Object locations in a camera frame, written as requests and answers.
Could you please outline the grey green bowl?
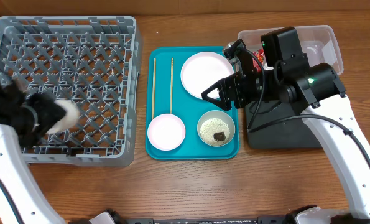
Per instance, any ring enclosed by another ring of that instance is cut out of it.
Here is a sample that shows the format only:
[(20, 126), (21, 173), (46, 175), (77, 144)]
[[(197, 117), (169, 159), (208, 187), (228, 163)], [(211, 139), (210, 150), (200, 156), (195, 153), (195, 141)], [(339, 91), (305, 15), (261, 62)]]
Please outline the grey green bowl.
[(221, 119), (225, 123), (228, 124), (228, 126), (230, 128), (230, 131), (231, 131), (229, 141), (226, 143), (226, 144), (228, 144), (234, 138), (234, 135), (236, 134), (236, 126), (235, 126), (235, 123), (234, 123), (233, 119), (227, 113), (225, 113), (224, 111), (211, 110), (211, 111), (206, 112), (205, 114), (203, 114), (200, 117), (200, 119), (198, 120), (198, 124), (197, 124), (197, 132), (198, 132), (199, 137), (200, 137), (200, 127), (201, 127), (201, 125), (203, 124), (203, 122), (205, 122), (206, 120), (211, 119), (211, 118)]

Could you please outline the white paper cup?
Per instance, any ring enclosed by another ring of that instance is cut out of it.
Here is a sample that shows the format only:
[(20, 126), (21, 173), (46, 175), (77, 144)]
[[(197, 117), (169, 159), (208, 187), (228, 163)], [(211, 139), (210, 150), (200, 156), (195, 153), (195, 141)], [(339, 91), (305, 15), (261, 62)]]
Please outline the white paper cup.
[(71, 100), (56, 100), (56, 104), (65, 110), (65, 116), (55, 123), (47, 134), (54, 134), (74, 127), (80, 117), (80, 110)]

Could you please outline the white rice leftovers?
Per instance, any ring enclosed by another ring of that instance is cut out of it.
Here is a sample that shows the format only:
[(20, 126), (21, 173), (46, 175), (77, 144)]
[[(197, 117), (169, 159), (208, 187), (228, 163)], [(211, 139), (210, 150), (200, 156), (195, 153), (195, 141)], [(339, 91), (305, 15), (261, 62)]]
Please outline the white rice leftovers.
[[(224, 141), (216, 142), (213, 139), (213, 134), (215, 132), (224, 131), (226, 139)], [(218, 118), (211, 118), (203, 122), (200, 127), (200, 137), (201, 139), (210, 146), (221, 146), (229, 141), (231, 131), (227, 123)]]

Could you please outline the red sauce packet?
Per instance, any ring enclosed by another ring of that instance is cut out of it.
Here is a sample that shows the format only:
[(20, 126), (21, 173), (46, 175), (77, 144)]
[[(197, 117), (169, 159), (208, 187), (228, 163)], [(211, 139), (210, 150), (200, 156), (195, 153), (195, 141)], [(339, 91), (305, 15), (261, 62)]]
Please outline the red sauce packet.
[[(255, 55), (255, 57), (258, 59), (259, 63), (261, 65), (264, 65), (264, 60), (265, 60), (265, 53), (264, 53), (264, 49), (261, 48), (255, 52), (253, 52), (253, 54)], [(257, 63), (256, 59), (253, 60), (253, 65), (254, 65), (254, 68), (256, 69), (256, 71), (259, 73), (261, 72), (262, 68), (259, 66), (259, 64)]]

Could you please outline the brown food chunk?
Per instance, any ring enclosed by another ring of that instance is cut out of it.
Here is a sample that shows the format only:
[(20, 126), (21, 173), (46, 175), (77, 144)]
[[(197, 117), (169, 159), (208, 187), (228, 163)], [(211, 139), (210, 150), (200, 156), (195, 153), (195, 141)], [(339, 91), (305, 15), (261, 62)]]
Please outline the brown food chunk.
[(213, 134), (213, 139), (218, 142), (218, 141), (224, 141), (226, 139), (226, 135), (224, 131), (221, 132), (215, 132)]

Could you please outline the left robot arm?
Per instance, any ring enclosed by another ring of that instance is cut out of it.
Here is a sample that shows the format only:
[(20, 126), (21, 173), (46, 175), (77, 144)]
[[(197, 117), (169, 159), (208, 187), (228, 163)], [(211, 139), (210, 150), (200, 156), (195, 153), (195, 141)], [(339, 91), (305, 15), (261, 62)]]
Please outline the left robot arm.
[(3, 223), (64, 223), (32, 176), (22, 149), (40, 143), (66, 112), (45, 94), (30, 98), (13, 80), (0, 83), (0, 219)]

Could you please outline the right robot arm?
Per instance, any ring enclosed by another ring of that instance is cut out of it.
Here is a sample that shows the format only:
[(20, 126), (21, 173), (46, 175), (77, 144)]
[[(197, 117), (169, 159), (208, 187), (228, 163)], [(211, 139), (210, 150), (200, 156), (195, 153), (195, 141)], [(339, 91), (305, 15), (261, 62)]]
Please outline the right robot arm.
[(218, 80), (219, 97), (201, 96), (224, 110), (252, 101), (288, 103), (294, 118), (311, 130), (329, 158), (348, 200), (347, 211), (307, 205), (286, 214), (284, 223), (370, 223), (370, 145), (354, 118), (346, 88), (327, 63), (310, 66), (294, 27), (261, 37), (266, 64), (236, 40), (223, 52), (239, 70)]

